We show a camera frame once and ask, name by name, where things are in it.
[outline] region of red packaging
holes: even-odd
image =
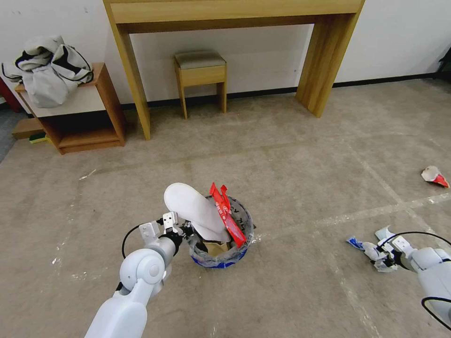
[[[246,236],[243,234],[241,229],[236,225],[232,216],[230,215],[230,201],[226,195],[227,188],[225,185],[221,186],[222,195],[219,193],[215,183],[211,184],[210,195],[213,196],[216,202],[216,208],[218,209],[219,216],[222,219],[227,231],[233,237],[236,246],[240,248],[244,242],[246,242]]]

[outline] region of white wall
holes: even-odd
[[[122,103],[132,102],[101,0],[2,0],[0,60],[31,36],[61,34],[88,60],[105,61]],[[450,0],[366,0],[337,82],[433,72],[451,45]],[[228,91],[293,87],[311,25],[132,36],[148,100],[178,97],[172,55],[213,48],[228,62]],[[212,87],[187,94],[213,93]]]

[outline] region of green sponge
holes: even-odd
[[[31,135],[28,140],[30,140],[30,143],[38,143],[38,142],[47,141],[45,133]]]

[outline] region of red object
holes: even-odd
[[[236,225],[232,216],[230,215],[230,201],[226,195],[227,188],[225,185],[221,186],[222,195],[219,193],[215,183],[211,184],[210,195],[213,196],[216,201],[216,209],[218,209],[219,216],[221,216],[222,222],[229,234],[233,237],[236,246],[240,248],[244,242],[246,242],[246,236],[241,229]]]
[[[445,179],[442,175],[440,175],[440,174],[437,175],[437,177],[435,178],[435,180],[434,180],[433,182],[438,183],[438,184],[440,184],[440,185],[443,185],[443,186],[446,187],[446,188],[449,188],[449,187],[450,187],[450,185],[449,185],[449,183],[446,181],[446,179]]]
[[[9,104],[9,106],[14,112],[20,113],[23,110],[19,101],[16,99],[14,94],[9,90],[9,87],[3,82],[1,78],[0,78],[0,95],[3,96],[5,101]]]

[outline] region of gray carpet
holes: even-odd
[[[167,212],[169,184],[216,182],[255,242],[225,271],[184,243],[143,337],[449,338],[413,272],[378,273],[345,239],[387,225],[451,238],[451,193],[420,175],[451,179],[450,94],[433,80],[334,88],[320,119],[293,94],[189,106],[187,121],[153,108],[149,141],[131,123],[125,147],[66,155],[18,140],[0,163],[0,337],[83,337],[119,282],[124,234]],[[142,246],[134,232],[125,252]]]
[[[0,162],[16,141],[11,132],[17,122],[25,117],[25,113],[15,113],[6,104],[0,105]]]

